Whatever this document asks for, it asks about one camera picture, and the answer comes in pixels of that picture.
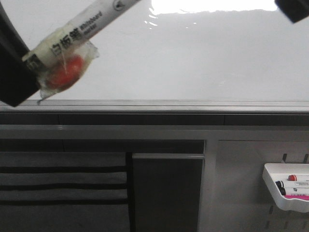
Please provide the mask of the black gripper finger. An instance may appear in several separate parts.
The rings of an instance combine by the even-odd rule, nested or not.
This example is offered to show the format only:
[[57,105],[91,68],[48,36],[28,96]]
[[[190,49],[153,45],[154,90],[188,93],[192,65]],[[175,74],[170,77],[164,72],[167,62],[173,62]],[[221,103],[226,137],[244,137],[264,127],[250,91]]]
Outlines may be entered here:
[[275,4],[292,23],[309,16],[309,0],[275,0]]
[[29,51],[0,7],[0,100],[16,107],[36,93],[36,75],[22,62]]

